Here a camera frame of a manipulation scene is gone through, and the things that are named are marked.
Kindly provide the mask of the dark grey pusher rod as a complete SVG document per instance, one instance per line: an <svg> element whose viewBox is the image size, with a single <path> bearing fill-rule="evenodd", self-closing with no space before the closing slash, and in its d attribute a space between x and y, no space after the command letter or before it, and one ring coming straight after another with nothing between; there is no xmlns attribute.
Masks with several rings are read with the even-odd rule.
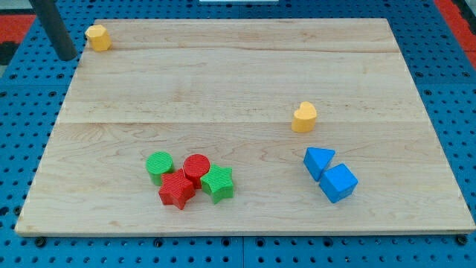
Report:
<svg viewBox="0 0 476 268"><path fill-rule="evenodd" d="M77 50L54 0L29 0L29 2L59 59L73 60L77 56Z"/></svg>

